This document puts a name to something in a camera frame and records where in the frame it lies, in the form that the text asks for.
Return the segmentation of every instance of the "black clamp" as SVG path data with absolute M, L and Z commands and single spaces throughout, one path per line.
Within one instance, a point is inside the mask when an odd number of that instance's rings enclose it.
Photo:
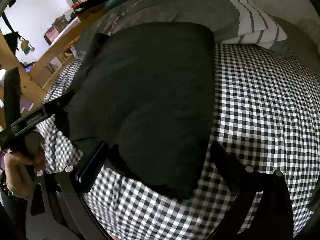
M 73 97 L 73 93 L 69 92 L 55 100 L 48 103 L 42 104 L 33 111 L 30 111 L 25 116 L 19 118 L 17 121 L 11 125 L 6 124 L 3 131 L 0 132 L 0 147 L 1 149 L 14 149 L 20 151 L 23 155 L 32 158 L 32 152 L 28 147 L 24 147 L 24 144 L 20 143 L 20 140 L 24 140 L 30 132 L 32 132 L 36 125 L 42 121 L 50 118 L 52 114 L 57 114 L 63 112 L 63 107 L 68 104 L 68 102 Z M 39 142 L 27 143 L 27 145 L 36 144 Z
M 82 198 L 91 190 L 108 151 L 102 142 L 76 166 L 54 174 L 37 173 L 27 206 L 29 240 L 112 240 Z
M 266 174 L 244 166 L 218 142 L 212 143 L 210 156 L 229 190 L 238 196 L 208 240 L 293 239 L 292 204 L 282 172 Z M 250 227 L 238 234 L 256 193 L 261 191 L 262 198 Z

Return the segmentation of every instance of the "dark gray pillow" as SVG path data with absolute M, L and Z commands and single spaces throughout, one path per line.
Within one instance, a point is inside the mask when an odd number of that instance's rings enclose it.
M 190 198 L 212 127 L 213 55 L 214 36 L 202 25 L 119 31 L 74 80 L 83 79 L 65 107 L 69 139 L 86 154 L 105 141 L 113 147 L 107 166 L 162 195 Z

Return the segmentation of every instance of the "striped pillowcase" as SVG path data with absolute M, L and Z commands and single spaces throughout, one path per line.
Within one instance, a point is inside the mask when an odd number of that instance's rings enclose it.
M 230 0 L 240 13 L 237 37 L 224 40 L 226 44 L 257 44 L 270 49 L 276 41 L 287 39 L 284 30 L 252 0 Z

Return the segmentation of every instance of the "metal rivet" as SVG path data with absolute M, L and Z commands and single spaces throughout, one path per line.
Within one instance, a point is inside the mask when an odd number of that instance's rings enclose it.
M 249 173 L 254 171 L 254 169 L 251 166 L 246 166 L 245 170 Z
M 44 174 L 44 172 L 42 170 L 37 172 L 38 177 L 41 177 L 43 174 Z
M 73 171 L 73 166 L 69 165 L 66 167 L 66 172 L 71 172 Z
M 282 172 L 281 172 L 280 170 L 276 170 L 276 175 L 277 175 L 278 177 L 281 177 L 281 176 L 282 176 Z

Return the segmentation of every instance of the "wooden beam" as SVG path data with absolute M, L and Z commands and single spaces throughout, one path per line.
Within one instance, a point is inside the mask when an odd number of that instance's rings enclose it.
M 5 119 L 4 119 L 4 108 L 0 108 L 0 126 L 2 129 L 5 128 Z
M 66 60 L 62 63 L 60 67 L 57 68 L 57 70 L 52 74 L 52 76 L 48 79 L 48 81 L 43 85 L 42 89 L 47 93 L 52 85 L 52 82 L 56 79 L 56 77 L 61 73 L 62 70 L 66 66 L 68 66 L 75 57 L 73 55 L 66 58 Z
M 0 86 L 0 99 L 3 102 L 3 87 Z
M 67 33 L 61 37 L 57 37 L 57 41 L 55 41 L 43 54 L 43 56 L 36 63 L 34 63 L 30 71 L 30 76 L 32 78 L 36 78 L 43 67 L 45 67 L 59 53 L 65 51 L 67 46 L 71 46 L 71 41 L 77 39 L 88 26 L 95 23 L 107 12 L 108 11 L 103 7 L 97 6 L 79 15 L 79 19 L 77 20 L 80 20 L 80 23 L 71 29 L 69 29 L 67 26 L 66 30 L 64 30 L 67 31 Z
M 14 67 L 19 67 L 19 74 L 21 79 L 21 92 L 28 98 L 35 106 L 39 106 L 42 103 L 46 93 L 38 86 L 28 73 L 25 72 L 19 60 L 10 50 L 1 30 L 0 30 L 0 64 L 1 66 L 9 70 Z

